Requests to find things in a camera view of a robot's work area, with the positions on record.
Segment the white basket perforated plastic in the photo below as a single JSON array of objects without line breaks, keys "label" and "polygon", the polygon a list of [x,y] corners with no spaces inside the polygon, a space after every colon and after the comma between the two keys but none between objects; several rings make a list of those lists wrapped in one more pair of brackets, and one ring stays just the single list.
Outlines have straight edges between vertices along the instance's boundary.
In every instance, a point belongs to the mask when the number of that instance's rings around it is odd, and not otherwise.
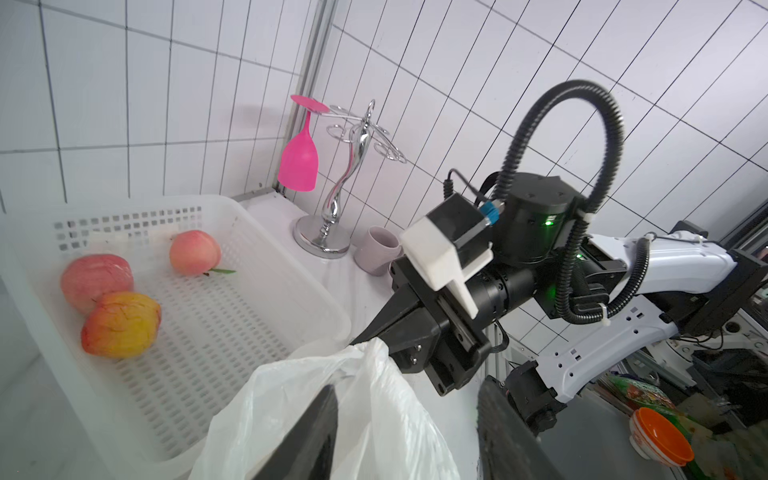
[{"label": "white basket perforated plastic", "polygon": [[[229,275],[184,276],[173,238],[211,235]],[[135,289],[162,307],[154,344],[111,360],[81,347],[81,314],[60,289],[84,255],[125,259]],[[1,220],[1,275],[34,341],[110,473],[176,479],[199,454],[212,418],[259,366],[317,341],[343,346],[347,313],[234,200],[176,196],[16,212]]]}]

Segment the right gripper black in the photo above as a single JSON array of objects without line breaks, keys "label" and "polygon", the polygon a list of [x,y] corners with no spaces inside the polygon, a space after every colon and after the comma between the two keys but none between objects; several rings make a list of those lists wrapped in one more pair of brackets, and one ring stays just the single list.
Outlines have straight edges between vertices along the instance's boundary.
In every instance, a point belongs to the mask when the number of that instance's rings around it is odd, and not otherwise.
[{"label": "right gripper black", "polygon": [[393,295],[350,343],[382,340],[402,373],[426,373],[441,396],[464,387],[491,352],[483,330],[498,316],[498,268],[469,281],[474,318],[448,289],[432,290],[407,258],[392,262],[390,274]]}]

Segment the white printed plastic bag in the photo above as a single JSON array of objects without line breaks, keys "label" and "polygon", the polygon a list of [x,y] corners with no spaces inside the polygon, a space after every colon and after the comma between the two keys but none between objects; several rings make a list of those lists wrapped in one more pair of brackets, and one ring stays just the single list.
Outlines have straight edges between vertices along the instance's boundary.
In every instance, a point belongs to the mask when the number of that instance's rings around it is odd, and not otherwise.
[{"label": "white printed plastic bag", "polygon": [[210,423],[193,479],[456,479],[380,339],[258,367]]}]

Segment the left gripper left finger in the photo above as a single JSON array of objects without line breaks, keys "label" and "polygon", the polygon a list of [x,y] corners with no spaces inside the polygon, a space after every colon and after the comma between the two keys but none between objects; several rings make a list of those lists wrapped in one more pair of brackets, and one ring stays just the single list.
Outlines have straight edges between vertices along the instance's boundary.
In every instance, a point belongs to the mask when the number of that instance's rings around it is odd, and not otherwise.
[{"label": "left gripper left finger", "polygon": [[338,399],[326,385],[252,479],[330,479],[337,431]]}]

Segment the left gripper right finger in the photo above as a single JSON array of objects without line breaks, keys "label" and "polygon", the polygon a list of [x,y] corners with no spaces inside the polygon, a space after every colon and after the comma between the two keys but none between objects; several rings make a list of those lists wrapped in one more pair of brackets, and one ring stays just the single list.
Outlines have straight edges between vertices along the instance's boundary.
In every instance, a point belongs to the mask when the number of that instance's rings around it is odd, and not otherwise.
[{"label": "left gripper right finger", "polygon": [[492,376],[481,384],[477,411],[482,479],[563,479]]}]

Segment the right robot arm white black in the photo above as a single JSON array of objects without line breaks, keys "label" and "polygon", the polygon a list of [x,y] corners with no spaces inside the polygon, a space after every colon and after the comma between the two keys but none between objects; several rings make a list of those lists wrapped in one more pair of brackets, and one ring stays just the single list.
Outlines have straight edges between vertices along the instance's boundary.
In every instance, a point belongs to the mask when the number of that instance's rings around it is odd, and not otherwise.
[{"label": "right robot arm white black", "polygon": [[[519,165],[547,114],[567,100],[591,104],[605,132],[602,166],[581,194],[557,176]],[[425,372],[440,394],[465,386],[494,353],[486,336],[535,301],[587,336],[512,369],[503,396],[533,433],[593,378],[643,347],[720,330],[767,276],[765,262],[726,249],[687,223],[668,235],[592,235],[619,170],[624,125],[604,87],[569,80],[546,91],[515,133],[499,171],[471,198],[451,170],[442,202],[405,230],[391,265],[393,295],[358,341],[382,340],[404,373]]]}]

